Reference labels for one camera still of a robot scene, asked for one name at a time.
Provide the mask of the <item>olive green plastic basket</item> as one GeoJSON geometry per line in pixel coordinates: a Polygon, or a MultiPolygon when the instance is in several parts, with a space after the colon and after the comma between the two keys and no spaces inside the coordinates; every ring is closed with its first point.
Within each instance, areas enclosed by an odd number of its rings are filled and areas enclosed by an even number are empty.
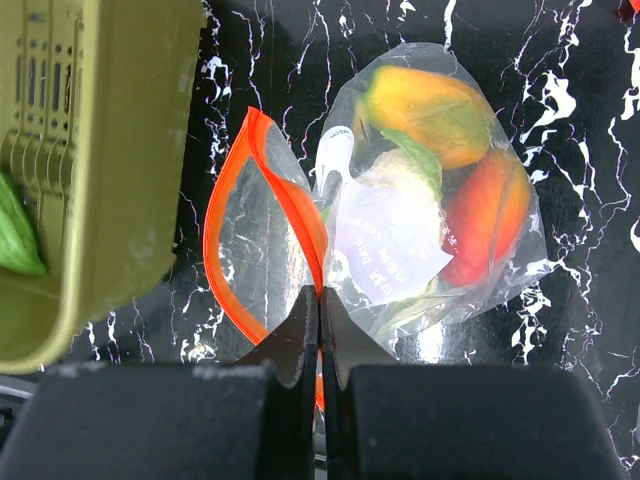
{"type": "Polygon", "coordinates": [[[1,171],[41,275],[1,272],[1,370],[54,363],[78,330],[171,268],[198,1],[5,1],[1,171]]]}

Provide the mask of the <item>red orange toy mango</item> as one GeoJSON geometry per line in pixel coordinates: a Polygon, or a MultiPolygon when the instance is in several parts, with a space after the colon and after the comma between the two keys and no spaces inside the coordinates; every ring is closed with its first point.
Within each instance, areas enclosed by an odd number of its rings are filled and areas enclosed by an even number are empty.
{"type": "Polygon", "coordinates": [[[529,211],[532,188],[510,151],[487,153],[450,199],[443,250],[453,259],[442,276],[456,287],[474,285],[516,241],[529,211]]]}

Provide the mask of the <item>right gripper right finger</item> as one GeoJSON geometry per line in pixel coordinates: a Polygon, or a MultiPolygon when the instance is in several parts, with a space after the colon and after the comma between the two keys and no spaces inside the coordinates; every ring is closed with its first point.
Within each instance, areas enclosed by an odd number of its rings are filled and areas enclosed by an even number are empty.
{"type": "Polygon", "coordinates": [[[365,435],[374,431],[380,408],[373,375],[399,362],[352,320],[332,288],[319,299],[319,321],[327,475],[359,479],[370,457],[365,435]]]}

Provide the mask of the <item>clear red-zip bag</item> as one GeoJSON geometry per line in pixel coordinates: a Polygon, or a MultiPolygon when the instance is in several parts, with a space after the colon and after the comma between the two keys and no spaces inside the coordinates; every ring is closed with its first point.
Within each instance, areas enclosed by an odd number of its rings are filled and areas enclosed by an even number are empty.
{"type": "Polygon", "coordinates": [[[511,300],[549,272],[536,191],[491,105],[442,45],[403,43],[339,90],[314,172],[249,108],[207,208],[218,304],[252,343],[305,286],[336,291],[391,349],[511,300]]]}

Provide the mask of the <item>yellow green toy mango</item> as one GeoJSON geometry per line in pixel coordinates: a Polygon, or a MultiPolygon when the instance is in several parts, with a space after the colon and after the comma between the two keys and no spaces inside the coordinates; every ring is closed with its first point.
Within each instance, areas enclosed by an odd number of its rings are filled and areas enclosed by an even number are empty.
{"type": "Polygon", "coordinates": [[[364,103],[372,125],[406,134],[436,153],[444,169],[475,163],[489,150],[494,112],[457,78],[383,65],[374,70],[364,103]]]}

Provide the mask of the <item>green toy vegetable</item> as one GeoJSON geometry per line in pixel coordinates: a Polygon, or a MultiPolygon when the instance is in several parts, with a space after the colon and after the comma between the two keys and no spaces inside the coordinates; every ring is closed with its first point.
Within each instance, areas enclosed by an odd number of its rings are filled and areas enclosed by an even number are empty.
{"type": "Polygon", "coordinates": [[[34,228],[5,173],[1,173],[1,267],[25,276],[48,274],[34,228]]]}

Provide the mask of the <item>white toy cauliflower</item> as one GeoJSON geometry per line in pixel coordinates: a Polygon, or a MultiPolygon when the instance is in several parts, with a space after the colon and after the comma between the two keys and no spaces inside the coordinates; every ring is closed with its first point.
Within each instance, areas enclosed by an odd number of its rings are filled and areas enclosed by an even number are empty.
{"type": "Polygon", "coordinates": [[[444,252],[442,168],[431,150],[383,130],[385,150],[340,188],[334,251],[373,305],[421,296],[452,260],[444,252]]]}

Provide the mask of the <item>black marble pattern mat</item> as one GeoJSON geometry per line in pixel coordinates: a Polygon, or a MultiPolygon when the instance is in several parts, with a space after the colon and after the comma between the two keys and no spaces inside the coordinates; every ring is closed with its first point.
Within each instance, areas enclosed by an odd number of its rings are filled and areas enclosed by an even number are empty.
{"type": "Polygon", "coordinates": [[[518,298],[401,340],[404,359],[553,364],[589,383],[639,475],[639,15],[625,1],[209,1],[167,279],[74,339],[72,361],[230,361],[246,339],[205,280],[211,189],[246,109],[313,168],[339,88],[401,42],[476,79],[538,192],[551,271],[518,298]]]}

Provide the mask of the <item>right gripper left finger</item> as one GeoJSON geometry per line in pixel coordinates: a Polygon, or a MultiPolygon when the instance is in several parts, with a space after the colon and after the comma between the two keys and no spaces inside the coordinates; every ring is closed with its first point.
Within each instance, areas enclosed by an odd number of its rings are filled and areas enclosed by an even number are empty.
{"type": "Polygon", "coordinates": [[[287,317],[239,365],[267,373],[256,479],[312,479],[319,300],[304,286],[287,317]]]}

